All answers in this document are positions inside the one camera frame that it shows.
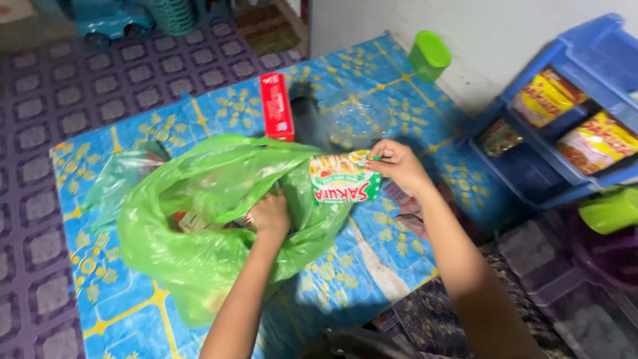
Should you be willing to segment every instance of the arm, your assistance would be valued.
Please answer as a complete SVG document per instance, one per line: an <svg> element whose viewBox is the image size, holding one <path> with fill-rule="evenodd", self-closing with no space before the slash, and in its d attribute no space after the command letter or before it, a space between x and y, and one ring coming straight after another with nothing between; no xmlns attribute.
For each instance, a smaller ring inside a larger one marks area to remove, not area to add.
<svg viewBox="0 0 638 359"><path fill-rule="evenodd" d="M200 359L247 359L253 353L263 294L290 221L281 190L266 194L250 213L257 228L255 243L206 336Z"/></svg>
<svg viewBox="0 0 638 359"><path fill-rule="evenodd" d="M380 141L368 169L392 178L419 201L445 290L477 358L545 358L494 270L465 233L408 146Z"/></svg>

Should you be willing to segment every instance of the lime green plastic container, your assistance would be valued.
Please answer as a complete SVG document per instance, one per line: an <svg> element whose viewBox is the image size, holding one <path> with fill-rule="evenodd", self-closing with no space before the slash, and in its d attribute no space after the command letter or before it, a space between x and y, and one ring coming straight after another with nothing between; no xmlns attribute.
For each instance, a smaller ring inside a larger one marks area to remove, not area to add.
<svg viewBox="0 0 638 359"><path fill-rule="evenodd" d="M450 66L452 55L437 34L421 31L417 34L408 60L421 81L434 82Z"/></svg>
<svg viewBox="0 0 638 359"><path fill-rule="evenodd" d="M591 229L600 234L638 225L638 188L627 187L618 193L587 201L578 213Z"/></svg>

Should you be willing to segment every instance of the purple patterned rug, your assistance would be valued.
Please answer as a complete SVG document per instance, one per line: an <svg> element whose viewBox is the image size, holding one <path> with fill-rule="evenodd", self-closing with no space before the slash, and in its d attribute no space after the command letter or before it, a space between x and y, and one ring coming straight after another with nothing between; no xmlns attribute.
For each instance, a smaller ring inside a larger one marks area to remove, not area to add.
<svg viewBox="0 0 638 359"><path fill-rule="evenodd" d="M82 39L0 64L0 358L83 358L70 262L48 149L82 132L301 62L258 57L233 24L157 32L108 52Z"/></svg>

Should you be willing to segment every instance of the hand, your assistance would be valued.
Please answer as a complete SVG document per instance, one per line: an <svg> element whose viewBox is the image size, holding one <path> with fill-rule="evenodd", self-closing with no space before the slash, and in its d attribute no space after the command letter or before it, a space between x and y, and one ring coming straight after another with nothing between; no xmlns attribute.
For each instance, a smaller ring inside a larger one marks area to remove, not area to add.
<svg viewBox="0 0 638 359"><path fill-rule="evenodd" d="M267 192L264 197L250 209L250 215L257 228L257 237L276 238L283 242L290 230L290 219L286 210L286 197L281 188L275 193Z"/></svg>
<svg viewBox="0 0 638 359"><path fill-rule="evenodd" d="M366 169L379 172L383 177L392 178L401 190L415 197L423 187L434 187L418 158L409 146L390 139L377 142L370 152L370 158L379 155L380 161L366 162Z"/></svg>

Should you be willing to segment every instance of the clear plastic bag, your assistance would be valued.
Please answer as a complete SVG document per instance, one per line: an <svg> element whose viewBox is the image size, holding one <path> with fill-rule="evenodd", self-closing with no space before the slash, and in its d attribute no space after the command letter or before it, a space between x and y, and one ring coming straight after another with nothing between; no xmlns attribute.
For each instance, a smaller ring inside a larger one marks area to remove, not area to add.
<svg viewBox="0 0 638 359"><path fill-rule="evenodd" d="M330 141L347 151L372 148L390 126L390 115L381 101L351 89L326 98L321 115L328 124Z"/></svg>
<svg viewBox="0 0 638 359"><path fill-rule="evenodd" d="M212 323L248 256L255 233L216 229L180 233L175 212L223 225L244 216L277 181L294 231L271 273L268 293L324 253L351 205L314 206L312 146L224 134L201 142L151 173L126 198L117 220L120 257L167 288L184 323Z"/></svg>
<svg viewBox="0 0 638 359"><path fill-rule="evenodd" d="M83 213L99 210L89 232L96 234L115 228L124 198L149 173L169 161L157 142L144 142L111 156L80 205Z"/></svg>

